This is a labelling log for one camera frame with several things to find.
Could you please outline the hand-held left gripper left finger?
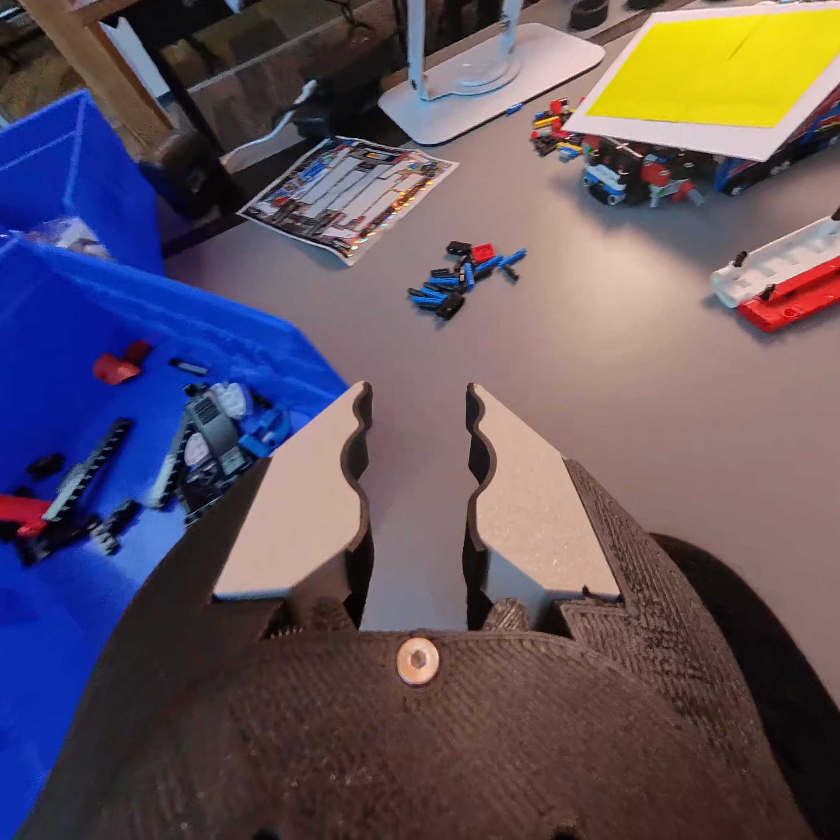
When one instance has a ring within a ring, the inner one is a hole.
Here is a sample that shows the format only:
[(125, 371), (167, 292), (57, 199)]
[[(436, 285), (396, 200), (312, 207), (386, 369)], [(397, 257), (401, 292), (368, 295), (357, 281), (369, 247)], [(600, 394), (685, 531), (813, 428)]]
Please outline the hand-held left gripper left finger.
[(269, 458), (215, 583), (216, 599), (282, 600), (299, 624), (330, 599), (361, 625), (374, 566), (360, 485), (372, 397), (369, 382), (351, 385)]

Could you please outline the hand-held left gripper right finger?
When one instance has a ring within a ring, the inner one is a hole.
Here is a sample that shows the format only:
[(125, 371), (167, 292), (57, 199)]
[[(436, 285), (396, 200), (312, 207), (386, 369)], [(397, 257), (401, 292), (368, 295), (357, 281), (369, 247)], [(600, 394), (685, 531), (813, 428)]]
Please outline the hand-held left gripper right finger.
[(463, 574), (469, 627), (519, 602), (527, 627), (555, 602), (617, 606), (620, 586), (561, 452), (483, 385), (468, 384), (468, 469)]

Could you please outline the blue plastic bin white tag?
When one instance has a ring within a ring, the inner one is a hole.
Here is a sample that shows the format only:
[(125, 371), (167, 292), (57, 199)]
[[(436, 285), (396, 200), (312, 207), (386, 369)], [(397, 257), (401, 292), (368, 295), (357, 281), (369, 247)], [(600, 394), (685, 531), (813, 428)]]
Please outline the blue plastic bin white tag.
[[(70, 469), (118, 418), (120, 451), (80, 499), (81, 516), (144, 504), (186, 405), (180, 358), (204, 380), (251, 386), (297, 432), (348, 389), (291, 323), (148, 272), (7, 239), (1, 265), (2, 493), (51, 501), (61, 476), (26, 468), (54, 454)], [(42, 792), (103, 645), (184, 514), (144, 510), (108, 557), (81, 540), (25, 568), (2, 542), (1, 835)]]

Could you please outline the white red lego assembly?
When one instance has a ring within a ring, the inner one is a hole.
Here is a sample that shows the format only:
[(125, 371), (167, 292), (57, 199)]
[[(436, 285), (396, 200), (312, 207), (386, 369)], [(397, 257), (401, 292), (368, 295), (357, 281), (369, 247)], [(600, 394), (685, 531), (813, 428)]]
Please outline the white red lego assembly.
[(774, 334), (839, 304), (839, 211), (753, 250), (710, 275), (726, 308)]

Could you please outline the heap of black lego parts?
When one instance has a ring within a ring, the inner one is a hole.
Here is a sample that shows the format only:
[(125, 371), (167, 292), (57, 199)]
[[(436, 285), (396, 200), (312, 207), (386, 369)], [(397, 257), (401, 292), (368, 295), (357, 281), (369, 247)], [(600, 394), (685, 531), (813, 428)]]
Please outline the heap of black lego parts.
[(2, 397), (2, 546), (23, 568), (79, 543), (110, 558), (173, 506), (188, 528), (289, 437), (252, 384), (164, 348), (138, 339)]

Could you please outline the pile of small lego pins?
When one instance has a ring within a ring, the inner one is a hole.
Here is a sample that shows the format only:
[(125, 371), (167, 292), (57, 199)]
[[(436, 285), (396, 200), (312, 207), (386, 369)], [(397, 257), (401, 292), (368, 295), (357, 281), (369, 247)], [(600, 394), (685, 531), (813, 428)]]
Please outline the pile of small lego pins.
[(449, 322), (459, 314), (468, 295), (494, 274), (518, 283), (518, 268), (529, 255), (527, 248), (503, 253), (490, 242), (474, 245), (461, 240), (451, 240), (445, 253), (449, 258), (446, 266), (431, 269), (422, 285), (406, 290), (415, 310), (440, 322)]

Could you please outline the blue white lego race car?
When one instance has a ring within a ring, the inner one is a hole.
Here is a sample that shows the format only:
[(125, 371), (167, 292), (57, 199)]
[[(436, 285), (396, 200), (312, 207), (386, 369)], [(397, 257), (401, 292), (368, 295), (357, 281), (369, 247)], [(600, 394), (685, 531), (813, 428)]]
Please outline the blue white lego race car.
[(532, 121), (530, 141), (541, 156), (583, 162), (581, 183), (599, 203), (657, 207), (666, 198), (703, 203), (712, 193), (737, 196), (803, 159), (838, 143), (836, 88), (767, 161), (683, 150), (639, 141), (568, 131), (574, 114), (567, 98), (550, 102)]

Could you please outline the holographic sticker sheet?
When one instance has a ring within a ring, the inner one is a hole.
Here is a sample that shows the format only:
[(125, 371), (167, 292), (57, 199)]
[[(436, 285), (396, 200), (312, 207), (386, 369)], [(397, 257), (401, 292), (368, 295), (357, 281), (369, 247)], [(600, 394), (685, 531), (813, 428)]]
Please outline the holographic sticker sheet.
[(324, 250), (350, 267), (458, 167), (423, 150), (330, 138), (295, 161), (237, 216)]

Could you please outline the black power bank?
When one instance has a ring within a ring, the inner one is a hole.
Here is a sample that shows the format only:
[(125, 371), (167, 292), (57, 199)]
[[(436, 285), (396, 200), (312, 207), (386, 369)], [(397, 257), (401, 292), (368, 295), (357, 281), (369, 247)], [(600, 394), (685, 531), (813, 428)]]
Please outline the black power bank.
[(243, 193), (225, 170), (214, 144), (203, 134), (170, 133), (138, 160), (143, 177), (171, 210), (195, 222), (234, 212)]

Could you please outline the crumpled clear plastic bag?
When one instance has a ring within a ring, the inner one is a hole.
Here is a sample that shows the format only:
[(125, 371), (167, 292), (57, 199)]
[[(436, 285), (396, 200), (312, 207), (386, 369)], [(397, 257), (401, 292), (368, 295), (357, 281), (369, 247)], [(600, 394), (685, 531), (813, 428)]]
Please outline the crumpled clear plastic bag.
[(58, 217), (38, 224), (24, 236), (29, 242), (113, 261), (110, 251), (80, 217)]

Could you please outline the black power adapter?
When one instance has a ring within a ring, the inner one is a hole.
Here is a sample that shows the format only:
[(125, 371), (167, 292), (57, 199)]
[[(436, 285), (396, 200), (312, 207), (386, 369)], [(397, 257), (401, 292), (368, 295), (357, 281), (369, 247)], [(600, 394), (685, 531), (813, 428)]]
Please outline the black power adapter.
[(294, 112), (291, 124), (306, 141), (341, 135), (354, 113), (354, 102), (341, 75), (322, 76), (311, 95)]

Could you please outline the silver monitor stand base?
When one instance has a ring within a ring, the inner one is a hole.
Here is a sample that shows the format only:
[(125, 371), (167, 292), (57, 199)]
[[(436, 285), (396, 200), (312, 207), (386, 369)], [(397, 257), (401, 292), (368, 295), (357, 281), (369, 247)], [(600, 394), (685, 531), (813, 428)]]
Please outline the silver monitor stand base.
[(501, 6), (496, 35), (425, 67), (426, 3), (406, 3), (406, 80), (378, 105), (410, 140), (438, 146), (598, 67), (605, 49), (538, 23), (519, 24), (521, 1)]

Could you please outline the instruction booklet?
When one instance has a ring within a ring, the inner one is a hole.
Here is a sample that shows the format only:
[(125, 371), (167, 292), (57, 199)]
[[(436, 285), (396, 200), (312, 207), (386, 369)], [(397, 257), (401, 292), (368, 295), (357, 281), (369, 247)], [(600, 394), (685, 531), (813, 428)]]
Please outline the instruction booklet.
[(657, 13), (565, 129), (764, 162), (838, 85), (838, 2)]

